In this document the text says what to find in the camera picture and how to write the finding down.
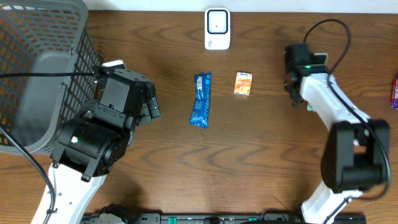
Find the teal green snack packet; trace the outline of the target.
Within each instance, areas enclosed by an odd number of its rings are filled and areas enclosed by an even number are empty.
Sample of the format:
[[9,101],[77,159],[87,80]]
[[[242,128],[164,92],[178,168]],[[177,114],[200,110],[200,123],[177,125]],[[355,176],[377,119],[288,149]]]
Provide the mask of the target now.
[[308,111],[312,111],[312,112],[316,112],[316,110],[313,108],[313,106],[311,104],[307,105],[307,110]]

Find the red purple snack packet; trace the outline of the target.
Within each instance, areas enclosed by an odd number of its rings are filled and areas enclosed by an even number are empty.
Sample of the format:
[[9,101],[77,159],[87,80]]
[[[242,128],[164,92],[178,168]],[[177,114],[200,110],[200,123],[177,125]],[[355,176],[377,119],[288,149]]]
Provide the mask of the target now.
[[398,75],[396,75],[392,82],[391,107],[398,109]]

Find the blue Oreo cookie pack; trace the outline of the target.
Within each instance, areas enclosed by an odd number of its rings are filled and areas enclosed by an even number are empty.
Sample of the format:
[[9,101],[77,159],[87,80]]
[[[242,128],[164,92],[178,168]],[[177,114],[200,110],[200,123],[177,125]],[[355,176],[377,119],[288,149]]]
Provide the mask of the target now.
[[211,76],[211,72],[194,75],[196,98],[190,124],[205,129],[210,115]]

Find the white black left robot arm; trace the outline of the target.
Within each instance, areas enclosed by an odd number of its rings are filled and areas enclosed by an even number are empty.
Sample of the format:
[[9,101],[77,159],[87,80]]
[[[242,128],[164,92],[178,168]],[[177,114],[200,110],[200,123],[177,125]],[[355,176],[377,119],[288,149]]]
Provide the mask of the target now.
[[76,116],[63,123],[50,155],[49,179],[33,223],[79,223],[112,166],[133,142],[135,127],[160,115],[155,85],[144,75],[104,68],[101,99],[84,102]]

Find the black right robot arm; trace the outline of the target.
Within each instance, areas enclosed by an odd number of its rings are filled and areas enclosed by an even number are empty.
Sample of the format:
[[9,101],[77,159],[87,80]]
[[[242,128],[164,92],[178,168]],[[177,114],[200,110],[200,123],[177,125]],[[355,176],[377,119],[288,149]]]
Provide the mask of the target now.
[[375,185],[391,183],[390,128],[371,119],[344,94],[324,65],[289,66],[285,88],[308,102],[329,134],[321,160],[322,181],[301,205],[307,223],[333,223],[336,215]]

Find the small orange snack box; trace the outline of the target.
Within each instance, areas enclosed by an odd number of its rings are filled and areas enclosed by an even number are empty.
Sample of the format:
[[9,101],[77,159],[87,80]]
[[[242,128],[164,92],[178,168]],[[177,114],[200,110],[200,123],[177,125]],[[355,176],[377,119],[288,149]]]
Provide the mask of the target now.
[[249,96],[252,85],[252,74],[237,72],[234,83],[234,94]]

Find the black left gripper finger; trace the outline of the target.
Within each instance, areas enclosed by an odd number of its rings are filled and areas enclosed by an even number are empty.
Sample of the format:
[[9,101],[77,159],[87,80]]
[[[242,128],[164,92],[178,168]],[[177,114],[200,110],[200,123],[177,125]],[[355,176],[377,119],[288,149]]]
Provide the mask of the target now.
[[138,125],[150,123],[160,117],[160,108],[156,97],[144,103],[138,116]]
[[152,82],[146,84],[146,99],[151,100],[155,98],[155,85]]

